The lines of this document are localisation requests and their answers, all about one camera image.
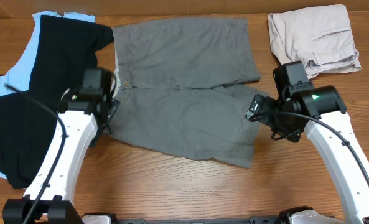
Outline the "grey shorts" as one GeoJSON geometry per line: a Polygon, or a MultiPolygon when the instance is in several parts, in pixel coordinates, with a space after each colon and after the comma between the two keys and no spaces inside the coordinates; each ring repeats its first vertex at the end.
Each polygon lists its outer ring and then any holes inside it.
{"type": "Polygon", "coordinates": [[[260,80],[245,18],[182,17],[113,29],[120,106],[112,137],[172,156],[249,167],[260,80]]]}

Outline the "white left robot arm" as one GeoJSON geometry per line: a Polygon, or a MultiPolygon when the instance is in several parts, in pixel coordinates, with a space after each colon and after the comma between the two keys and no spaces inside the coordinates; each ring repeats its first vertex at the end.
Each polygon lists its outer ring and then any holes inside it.
{"type": "Polygon", "coordinates": [[[21,199],[9,199],[2,211],[4,223],[116,223],[113,213],[80,216],[73,206],[75,187],[87,149],[94,146],[119,102],[107,97],[80,97],[61,101],[57,125],[45,159],[21,199]]]}

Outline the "black garment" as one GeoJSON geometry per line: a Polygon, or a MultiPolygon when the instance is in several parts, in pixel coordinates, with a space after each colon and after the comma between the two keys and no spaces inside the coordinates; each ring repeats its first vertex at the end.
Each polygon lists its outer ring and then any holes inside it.
{"type": "Polygon", "coordinates": [[[57,105],[68,88],[97,67],[96,51],[114,41],[110,27],[54,16],[40,18],[40,38],[22,93],[0,96],[0,172],[14,189],[27,188],[54,136],[57,105]]]}

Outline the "folded beige shorts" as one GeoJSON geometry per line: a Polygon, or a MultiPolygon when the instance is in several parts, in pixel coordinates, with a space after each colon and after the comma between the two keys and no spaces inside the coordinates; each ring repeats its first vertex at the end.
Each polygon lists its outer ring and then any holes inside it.
{"type": "Polygon", "coordinates": [[[309,79],[362,69],[343,4],[271,13],[268,29],[271,52],[279,63],[300,61],[309,79]]]}

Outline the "light blue shirt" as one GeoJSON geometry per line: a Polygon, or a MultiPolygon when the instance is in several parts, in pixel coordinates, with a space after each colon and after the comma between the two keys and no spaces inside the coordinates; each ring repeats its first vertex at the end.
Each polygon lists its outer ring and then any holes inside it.
{"type": "MultiPolygon", "coordinates": [[[[28,90],[32,69],[37,55],[40,35],[40,18],[42,16],[60,17],[61,15],[52,11],[42,11],[32,15],[34,20],[34,30],[30,41],[28,42],[24,53],[18,62],[5,75],[0,76],[0,96],[11,94],[11,90],[7,90],[5,84],[10,84],[19,90],[28,90]]],[[[0,172],[0,178],[5,179],[6,176],[0,172]]]]}

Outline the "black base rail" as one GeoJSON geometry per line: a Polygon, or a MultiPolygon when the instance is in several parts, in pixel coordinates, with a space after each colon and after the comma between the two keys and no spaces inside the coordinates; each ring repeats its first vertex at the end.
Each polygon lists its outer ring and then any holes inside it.
{"type": "Polygon", "coordinates": [[[114,213],[88,213],[82,217],[85,224],[284,224],[280,216],[252,216],[250,218],[198,220],[118,219],[114,213]]]}

